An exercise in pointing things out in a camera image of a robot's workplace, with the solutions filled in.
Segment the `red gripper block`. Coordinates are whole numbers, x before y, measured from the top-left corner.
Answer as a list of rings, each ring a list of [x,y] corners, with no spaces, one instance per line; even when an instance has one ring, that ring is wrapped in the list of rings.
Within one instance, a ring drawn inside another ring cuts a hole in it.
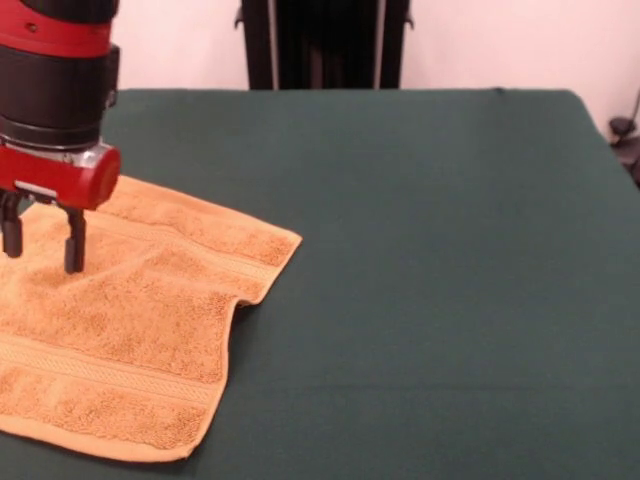
[[[83,210],[95,210],[111,197],[121,168],[118,149],[98,144],[83,152],[36,151],[15,146],[1,148],[2,249],[10,258],[23,252],[18,208],[25,193],[66,208],[70,227],[65,241],[67,274],[84,270],[86,220]]]

